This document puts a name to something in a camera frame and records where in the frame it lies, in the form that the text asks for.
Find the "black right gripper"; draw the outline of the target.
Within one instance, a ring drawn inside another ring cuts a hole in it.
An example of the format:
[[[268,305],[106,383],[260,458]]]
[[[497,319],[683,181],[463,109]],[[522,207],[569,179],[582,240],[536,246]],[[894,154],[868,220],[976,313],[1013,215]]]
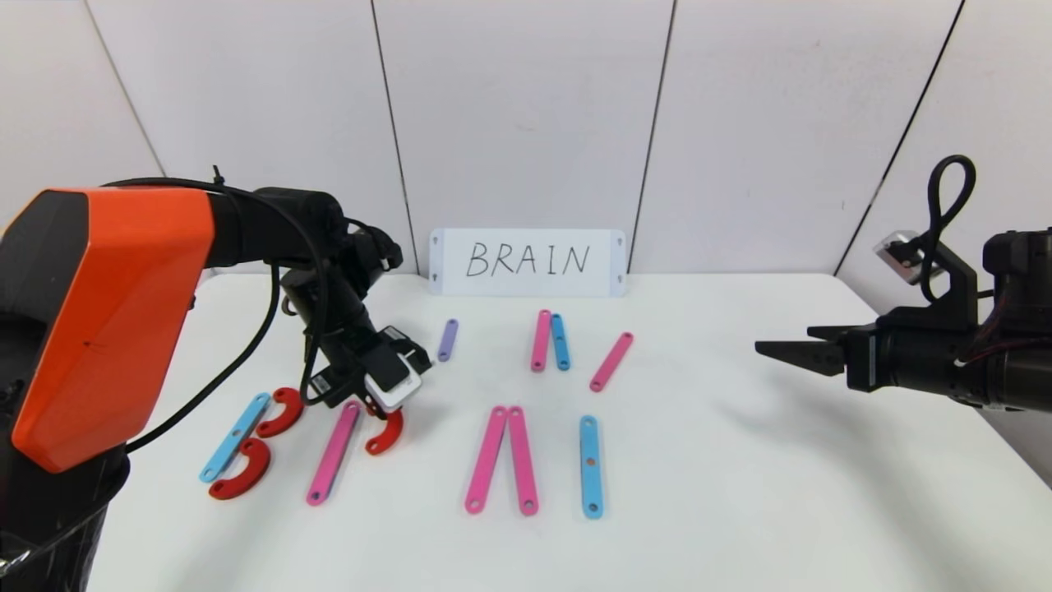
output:
[[[983,380],[973,368],[955,366],[962,334],[906,327],[808,326],[812,341],[756,341],[758,355],[822,376],[846,373],[861,392],[882,387],[943,395],[960,404],[982,404]],[[837,342],[844,341],[844,351]]]

